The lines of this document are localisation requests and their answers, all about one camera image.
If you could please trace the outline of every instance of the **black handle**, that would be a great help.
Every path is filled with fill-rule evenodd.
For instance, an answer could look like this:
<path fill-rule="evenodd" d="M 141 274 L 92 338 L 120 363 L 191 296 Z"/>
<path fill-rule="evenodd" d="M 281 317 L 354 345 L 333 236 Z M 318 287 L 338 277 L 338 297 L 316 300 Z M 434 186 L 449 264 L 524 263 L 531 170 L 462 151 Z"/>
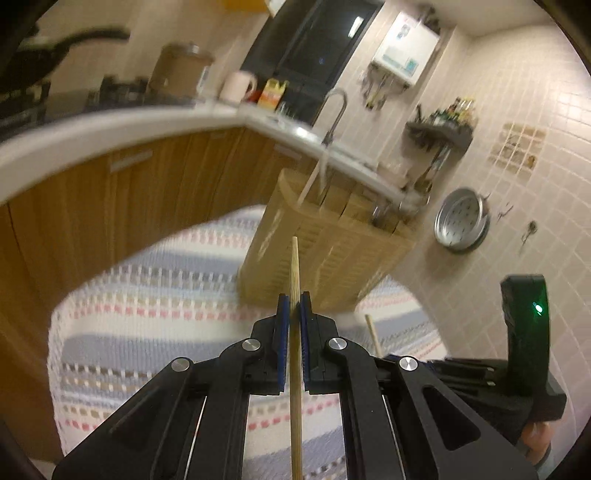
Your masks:
<path fill-rule="evenodd" d="M 92 28 L 91 30 L 84 30 L 82 32 L 74 33 L 69 37 L 64 38 L 54 47 L 56 51 L 67 51 L 72 45 L 82 43 L 87 40 L 129 40 L 131 33 L 125 28 L 108 27 L 108 28 Z"/>

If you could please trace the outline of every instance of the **faucet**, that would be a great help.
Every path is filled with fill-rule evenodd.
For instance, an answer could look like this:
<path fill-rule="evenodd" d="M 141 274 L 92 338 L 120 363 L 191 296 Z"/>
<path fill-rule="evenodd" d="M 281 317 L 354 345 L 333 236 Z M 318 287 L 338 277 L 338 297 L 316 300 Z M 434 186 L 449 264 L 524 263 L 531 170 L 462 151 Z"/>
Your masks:
<path fill-rule="evenodd" d="M 330 127 L 330 129 L 326 132 L 326 135 L 324 136 L 324 140 L 322 141 L 322 144 L 326 145 L 327 147 L 334 140 L 335 129 L 336 129 L 337 125 L 339 124 L 340 119 L 343 116 L 343 113 L 345 113 L 345 110 L 347 108 L 347 102 L 348 102 L 347 92 L 345 92 L 342 88 L 333 88 L 332 90 L 329 90 L 329 92 L 324 97 L 324 100 L 322 101 L 322 105 L 320 105 L 320 111 L 322 111 L 322 109 L 324 108 L 324 106 L 326 104 L 326 101 L 330 97 L 332 97 L 333 95 L 337 95 L 337 94 L 340 94 L 343 97 L 343 106 L 340 108 L 340 112 L 337 115 L 335 122 L 333 123 L 332 127 Z"/>

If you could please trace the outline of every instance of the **white countertop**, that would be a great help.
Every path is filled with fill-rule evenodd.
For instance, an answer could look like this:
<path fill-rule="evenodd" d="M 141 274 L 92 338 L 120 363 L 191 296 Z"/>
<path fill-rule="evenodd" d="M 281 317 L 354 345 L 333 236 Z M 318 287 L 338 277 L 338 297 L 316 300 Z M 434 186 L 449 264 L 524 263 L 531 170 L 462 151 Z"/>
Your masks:
<path fill-rule="evenodd" d="M 58 171 L 112 150 L 184 133 L 247 126 L 311 157 L 327 149 L 306 124 L 242 105 L 215 101 L 194 108 L 155 106 L 86 113 L 29 130 L 0 143 L 0 203 Z M 351 176 L 393 203 L 404 194 L 370 167 L 375 160 L 342 142 L 328 148 L 328 165 Z"/>

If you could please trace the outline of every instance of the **blue gripper pad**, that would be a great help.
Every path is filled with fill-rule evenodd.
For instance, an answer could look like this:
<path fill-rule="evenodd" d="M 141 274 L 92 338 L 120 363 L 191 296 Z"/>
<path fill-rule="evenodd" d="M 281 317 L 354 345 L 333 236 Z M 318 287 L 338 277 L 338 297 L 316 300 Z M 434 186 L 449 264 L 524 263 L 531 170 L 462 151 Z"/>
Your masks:
<path fill-rule="evenodd" d="M 287 342 L 290 326 L 290 298 L 287 295 L 279 295 L 277 304 L 277 326 L 275 337 L 277 342 L 277 383 L 279 391 L 285 391 L 285 372 L 287 369 Z"/>
<path fill-rule="evenodd" d="M 310 339 L 308 337 L 308 316 L 312 313 L 310 294 L 304 292 L 300 297 L 300 336 L 301 336 L 301 368 L 304 380 L 304 389 L 309 390 L 310 382 Z"/>

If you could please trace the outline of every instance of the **metal pot lid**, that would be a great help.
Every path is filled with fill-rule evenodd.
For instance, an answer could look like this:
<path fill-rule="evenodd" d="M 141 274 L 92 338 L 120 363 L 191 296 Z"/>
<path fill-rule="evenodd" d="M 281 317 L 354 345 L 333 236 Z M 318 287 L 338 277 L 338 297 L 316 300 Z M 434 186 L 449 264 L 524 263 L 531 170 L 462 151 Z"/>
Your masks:
<path fill-rule="evenodd" d="M 486 202 L 480 195 L 472 189 L 457 189 L 443 200 L 435 218 L 435 237 L 452 250 L 468 249 L 486 235 L 488 217 Z"/>
<path fill-rule="evenodd" d="M 210 60 L 212 63 L 215 61 L 215 57 L 209 53 L 207 50 L 204 50 L 201 47 L 198 47 L 193 42 L 189 43 L 178 43 L 173 42 L 166 45 L 163 49 L 170 51 L 175 55 L 185 55 L 190 57 L 196 57 L 200 59 L 207 59 Z"/>

